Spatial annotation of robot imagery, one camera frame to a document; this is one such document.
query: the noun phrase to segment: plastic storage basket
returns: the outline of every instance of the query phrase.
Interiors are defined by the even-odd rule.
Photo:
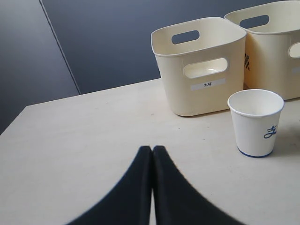
[[[249,20],[264,24],[245,29],[245,84],[267,89],[283,99],[300,97],[300,1],[280,1],[229,13],[225,19],[240,25]]]
[[[178,34],[199,32],[195,40],[173,44]],[[156,30],[152,50],[172,111],[193,116],[227,109],[227,99],[243,89],[246,32],[210,17]]]

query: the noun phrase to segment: white paper cup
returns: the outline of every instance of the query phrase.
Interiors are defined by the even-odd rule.
[[[274,148],[283,99],[268,90],[251,89],[234,93],[227,103],[240,152],[254,158],[268,156]]]

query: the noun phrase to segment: white tabletop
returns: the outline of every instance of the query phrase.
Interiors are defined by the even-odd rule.
[[[26,107],[0,136],[0,224],[69,222],[107,194],[140,146],[157,144],[240,221],[300,224],[300,101],[286,103],[275,151],[255,159],[237,151],[228,110],[179,117],[160,79]]]

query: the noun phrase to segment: dark gray wall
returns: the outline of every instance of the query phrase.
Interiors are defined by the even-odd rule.
[[[38,0],[0,1],[0,134],[27,105],[78,95]]]
[[[160,77],[152,31],[274,0],[43,0],[82,93]]]

